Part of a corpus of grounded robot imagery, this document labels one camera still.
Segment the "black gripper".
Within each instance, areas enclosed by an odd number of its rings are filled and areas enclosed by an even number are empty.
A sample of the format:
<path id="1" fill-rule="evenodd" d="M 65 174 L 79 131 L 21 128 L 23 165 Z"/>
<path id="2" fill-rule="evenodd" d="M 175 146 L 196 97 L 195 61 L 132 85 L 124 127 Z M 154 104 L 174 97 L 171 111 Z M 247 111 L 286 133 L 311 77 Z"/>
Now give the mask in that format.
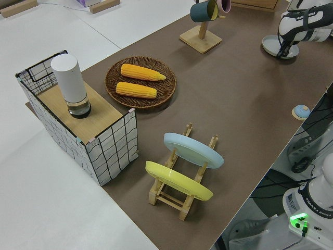
<path id="1" fill-rule="evenodd" d="M 280 44 L 280 49 L 276 55 L 277 58 L 287 57 L 289 55 L 291 41 L 285 41 L 281 36 L 277 36 L 278 42 Z"/>

